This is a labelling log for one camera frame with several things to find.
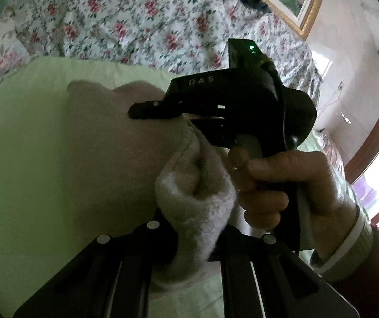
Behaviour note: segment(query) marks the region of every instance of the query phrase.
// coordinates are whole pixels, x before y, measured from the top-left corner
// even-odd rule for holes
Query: silver screw
[[[266,243],[266,244],[269,244],[269,245],[273,245],[276,243],[276,238],[274,235],[265,235],[263,237],[263,241]]]
[[[158,222],[156,220],[152,220],[152,221],[147,222],[147,228],[148,229],[157,229],[157,228],[159,228],[159,226],[160,226],[160,222]]]
[[[109,235],[99,235],[97,237],[97,243],[99,244],[107,244],[110,241]]]

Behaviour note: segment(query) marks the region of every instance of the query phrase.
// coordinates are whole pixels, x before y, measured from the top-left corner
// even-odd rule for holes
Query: door frame
[[[345,179],[352,185],[379,154],[379,119],[354,157],[344,167]]]

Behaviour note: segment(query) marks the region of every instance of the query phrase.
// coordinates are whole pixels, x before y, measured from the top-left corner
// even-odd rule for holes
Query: shirt cuff
[[[323,262],[313,252],[311,267],[329,282],[341,281],[352,274],[366,260],[372,249],[372,227],[363,210],[359,206],[357,209],[358,218],[353,229],[328,261]]]

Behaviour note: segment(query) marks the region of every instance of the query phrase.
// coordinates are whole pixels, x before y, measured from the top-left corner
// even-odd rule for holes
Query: sleeve
[[[379,228],[370,225],[361,210],[356,225],[335,254],[323,263],[313,253],[311,265],[362,318],[379,318]]]

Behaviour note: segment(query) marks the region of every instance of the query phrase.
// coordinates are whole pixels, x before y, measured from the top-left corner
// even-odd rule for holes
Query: wall
[[[315,127],[330,131],[345,163],[355,155],[379,118],[377,20],[376,0],[323,0],[307,38],[316,57],[320,54],[332,62],[322,84]]]

